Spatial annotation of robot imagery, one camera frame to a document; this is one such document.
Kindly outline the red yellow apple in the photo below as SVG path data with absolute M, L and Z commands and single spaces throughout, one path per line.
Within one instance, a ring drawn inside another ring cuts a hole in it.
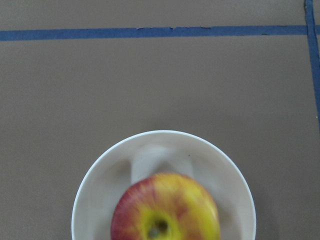
M 113 240 L 219 240 L 216 202 L 197 181 L 157 173 L 130 186 L 117 203 Z

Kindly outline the white small bowl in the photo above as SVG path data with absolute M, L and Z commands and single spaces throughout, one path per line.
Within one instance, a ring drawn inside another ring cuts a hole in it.
M 256 209 L 250 188 L 235 163 L 212 143 L 189 133 L 154 130 L 110 147 L 84 176 L 73 205 L 74 240 L 110 239 L 114 209 L 134 183 L 174 172 L 201 183 L 213 196 L 224 240 L 256 238 Z

